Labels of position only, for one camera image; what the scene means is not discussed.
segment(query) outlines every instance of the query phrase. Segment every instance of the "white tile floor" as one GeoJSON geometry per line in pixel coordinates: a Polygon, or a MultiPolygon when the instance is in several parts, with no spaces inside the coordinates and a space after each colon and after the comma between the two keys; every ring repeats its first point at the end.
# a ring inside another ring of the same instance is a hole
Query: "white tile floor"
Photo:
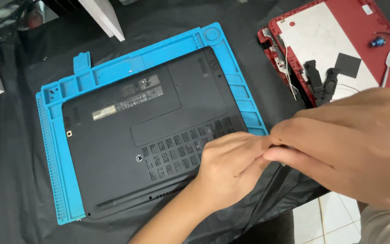
{"type": "Polygon", "coordinates": [[[331,192],[320,197],[320,201],[295,208],[293,214],[295,244],[354,244],[360,240],[358,204],[349,197],[331,192]]]}

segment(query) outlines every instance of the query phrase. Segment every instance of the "black plastic sheet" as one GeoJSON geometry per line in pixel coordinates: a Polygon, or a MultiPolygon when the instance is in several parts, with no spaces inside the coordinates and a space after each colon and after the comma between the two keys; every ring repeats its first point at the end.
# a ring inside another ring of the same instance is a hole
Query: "black plastic sheet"
{"type": "MultiPolygon", "coordinates": [[[[56,221],[35,94],[73,74],[72,58],[90,51],[94,66],[196,27],[219,22],[262,118],[271,129],[299,105],[256,38],[268,22],[307,0],[140,0],[116,2],[126,41],[108,38],[86,11],[67,14],[0,47],[0,243],[126,243],[172,196],[100,221],[56,221]]],[[[385,4],[390,16],[390,4],[385,4]]],[[[228,243],[257,223],[321,196],[326,190],[300,172],[272,163],[255,189],[212,214],[187,243],[228,243]]]]}

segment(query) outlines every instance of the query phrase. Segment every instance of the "laptop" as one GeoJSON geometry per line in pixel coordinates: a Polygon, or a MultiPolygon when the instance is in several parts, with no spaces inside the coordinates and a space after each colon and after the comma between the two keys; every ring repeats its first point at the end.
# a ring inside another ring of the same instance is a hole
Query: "laptop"
{"type": "Polygon", "coordinates": [[[62,112],[92,220],[179,192],[206,143],[247,131],[211,47],[68,100],[62,112]]]}

